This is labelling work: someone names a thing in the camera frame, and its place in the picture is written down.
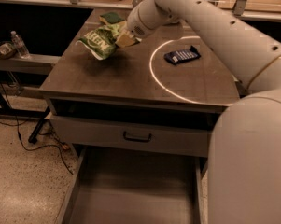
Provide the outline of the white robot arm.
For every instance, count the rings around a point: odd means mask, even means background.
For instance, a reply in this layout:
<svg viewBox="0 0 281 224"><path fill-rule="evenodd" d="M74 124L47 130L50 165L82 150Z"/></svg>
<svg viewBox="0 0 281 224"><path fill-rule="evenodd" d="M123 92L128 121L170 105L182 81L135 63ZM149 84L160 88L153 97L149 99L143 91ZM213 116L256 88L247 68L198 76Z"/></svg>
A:
<svg viewBox="0 0 281 224"><path fill-rule="evenodd" d="M205 0L144 0L127 19L144 38L184 20L248 95L227 108L208 154L209 224L281 224L281 43Z"/></svg>

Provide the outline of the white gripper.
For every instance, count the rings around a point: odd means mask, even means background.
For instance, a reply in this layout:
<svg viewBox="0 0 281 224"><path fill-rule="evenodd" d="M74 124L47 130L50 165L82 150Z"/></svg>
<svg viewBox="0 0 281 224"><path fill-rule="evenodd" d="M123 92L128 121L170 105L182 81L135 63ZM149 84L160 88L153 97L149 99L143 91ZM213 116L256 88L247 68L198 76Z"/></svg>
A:
<svg viewBox="0 0 281 224"><path fill-rule="evenodd" d="M178 22L178 16L160 8L155 0L144 0L129 14L127 18L129 31L123 29L115 44L119 48L133 46L141 42L140 38L152 35L159 27Z"/></svg>

